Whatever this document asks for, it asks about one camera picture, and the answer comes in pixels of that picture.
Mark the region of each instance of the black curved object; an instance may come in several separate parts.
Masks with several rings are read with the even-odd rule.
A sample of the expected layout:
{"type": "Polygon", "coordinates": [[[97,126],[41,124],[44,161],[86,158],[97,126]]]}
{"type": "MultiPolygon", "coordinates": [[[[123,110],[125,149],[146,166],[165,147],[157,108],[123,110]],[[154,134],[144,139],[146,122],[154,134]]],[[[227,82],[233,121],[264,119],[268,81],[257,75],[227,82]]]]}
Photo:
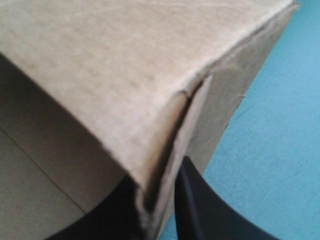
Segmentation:
{"type": "Polygon", "coordinates": [[[185,156],[175,182],[179,240],[276,240],[228,206],[185,156]]]}

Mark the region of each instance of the blue surface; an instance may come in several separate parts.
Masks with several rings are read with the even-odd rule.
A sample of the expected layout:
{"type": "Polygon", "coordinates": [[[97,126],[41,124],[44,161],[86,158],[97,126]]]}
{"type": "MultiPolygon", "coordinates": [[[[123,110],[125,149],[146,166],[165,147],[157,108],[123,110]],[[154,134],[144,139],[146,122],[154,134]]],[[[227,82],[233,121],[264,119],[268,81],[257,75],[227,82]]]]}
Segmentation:
{"type": "MultiPolygon", "coordinates": [[[[236,211],[278,238],[320,239],[320,1],[302,1],[204,178],[236,211]]],[[[175,239],[173,216],[160,240],[175,239]]]]}

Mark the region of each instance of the brown cardboard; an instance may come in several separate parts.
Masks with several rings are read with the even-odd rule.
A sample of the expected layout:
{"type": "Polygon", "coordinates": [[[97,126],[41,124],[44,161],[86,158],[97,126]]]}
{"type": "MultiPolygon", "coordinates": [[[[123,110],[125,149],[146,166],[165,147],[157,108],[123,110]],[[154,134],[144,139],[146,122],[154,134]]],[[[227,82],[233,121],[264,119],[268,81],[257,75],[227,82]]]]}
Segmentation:
{"type": "Polygon", "coordinates": [[[183,155],[203,171],[295,7],[0,0],[0,52],[53,98],[26,78],[0,80],[0,126],[84,212],[122,178],[117,162],[139,185],[141,225],[152,239],[183,155]]]}
{"type": "Polygon", "coordinates": [[[84,213],[0,129],[0,239],[44,239],[84,213]]]}

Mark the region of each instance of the black plastic object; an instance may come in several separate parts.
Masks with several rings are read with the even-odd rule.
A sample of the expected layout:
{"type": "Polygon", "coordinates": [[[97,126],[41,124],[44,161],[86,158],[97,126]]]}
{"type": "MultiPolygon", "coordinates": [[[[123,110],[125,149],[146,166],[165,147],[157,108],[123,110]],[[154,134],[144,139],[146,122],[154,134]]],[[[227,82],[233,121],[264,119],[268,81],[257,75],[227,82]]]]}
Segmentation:
{"type": "Polygon", "coordinates": [[[276,240],[228,206],[184,157],[175,182],[179,240],[276,240]]]}
{"type": "Polygon", "coordinates": [[[47,240],[140,240],[134,182],[126,176],[95,209],[47,240]]]}

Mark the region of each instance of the box top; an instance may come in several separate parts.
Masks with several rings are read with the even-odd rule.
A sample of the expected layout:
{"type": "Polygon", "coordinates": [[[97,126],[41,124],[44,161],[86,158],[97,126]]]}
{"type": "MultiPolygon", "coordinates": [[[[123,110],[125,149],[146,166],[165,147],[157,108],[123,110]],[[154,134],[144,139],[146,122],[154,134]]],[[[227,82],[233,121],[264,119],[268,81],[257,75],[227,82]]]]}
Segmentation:
{"type": "Polygon", "coordinates": [[[292,2],[0,0],[0,52],[146,189],[200,81],[292,2]]]}

